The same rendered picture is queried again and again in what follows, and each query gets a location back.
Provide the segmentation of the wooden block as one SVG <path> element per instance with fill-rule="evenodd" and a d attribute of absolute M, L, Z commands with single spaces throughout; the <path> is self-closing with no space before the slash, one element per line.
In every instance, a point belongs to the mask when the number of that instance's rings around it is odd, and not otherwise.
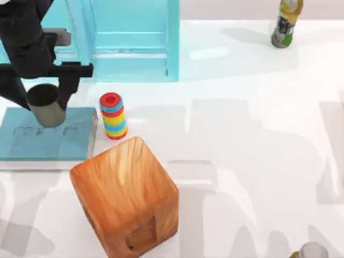
<path fill-rule="evenodd" d="M 69 175 L 107 258 L 139 258 L 176 234 L 179 190 L 141 138 L 101 152 Z"/>

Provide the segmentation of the blue book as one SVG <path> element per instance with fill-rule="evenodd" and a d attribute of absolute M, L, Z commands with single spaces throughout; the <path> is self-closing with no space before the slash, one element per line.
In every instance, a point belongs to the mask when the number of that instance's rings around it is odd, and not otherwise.
<path fill-rule="evenodd" d="M 69 107 L 55 128 L 44 128 L 25 109 L 9 107 L 0 125 L 0 161 L 86 160 L 94 152 L 97 124 L 93 107 Z"/>

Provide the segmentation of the light blue rack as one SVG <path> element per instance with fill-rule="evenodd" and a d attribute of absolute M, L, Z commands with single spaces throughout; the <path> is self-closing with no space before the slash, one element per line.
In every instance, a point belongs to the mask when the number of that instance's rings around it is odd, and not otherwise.
<path fill-rule="evenodd" d="M 92 81 L 177 81 L 180 0 L 50 0 L 44 29 L 68 32 L 56 64 L 94 65 Z"/>

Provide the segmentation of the stack of coloured rings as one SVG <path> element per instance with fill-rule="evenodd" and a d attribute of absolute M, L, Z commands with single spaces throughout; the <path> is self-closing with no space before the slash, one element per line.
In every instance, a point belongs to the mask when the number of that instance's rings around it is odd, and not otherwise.
<path fill-rule="evenodd" d="M 106 135 L 113 140 L 123 138 L 127 133 L 127 123 L 122 97 L 116 92 L 107 92 L 99 99 Z"/>

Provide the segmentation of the grey and olive bottle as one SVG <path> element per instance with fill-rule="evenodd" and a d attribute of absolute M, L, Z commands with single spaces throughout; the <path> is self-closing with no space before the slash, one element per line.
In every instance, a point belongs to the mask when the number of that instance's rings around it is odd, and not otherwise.
<path fill-rule="evenodd" d="M 329 258 L 327 249 L 315 241 L 306 242 L 298 251 L 293 252 L 289 258 Z"/>

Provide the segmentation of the grey cup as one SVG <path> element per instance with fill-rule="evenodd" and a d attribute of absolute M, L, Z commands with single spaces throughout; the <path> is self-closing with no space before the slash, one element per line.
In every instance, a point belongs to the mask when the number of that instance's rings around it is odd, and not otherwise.
<path fill-rule="evenodd" d="M 41 83 L 31 87 L 26 93 L 26 101 L 38 123 L 45 128 L 60 126 L 66 112 L 58 102 L 58 87 Z"/>

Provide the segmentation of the green bottle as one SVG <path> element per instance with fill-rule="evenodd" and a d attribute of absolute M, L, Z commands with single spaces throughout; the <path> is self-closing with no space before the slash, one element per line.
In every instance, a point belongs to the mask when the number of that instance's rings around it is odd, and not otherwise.
<path fill-rule="evenodd" d="M 279 15 L 271 35 L 271 43 L 276 48 L 287 48 L 293 40 L 293 31 L 302 12 L 304 0 L 280 0 Z"/>

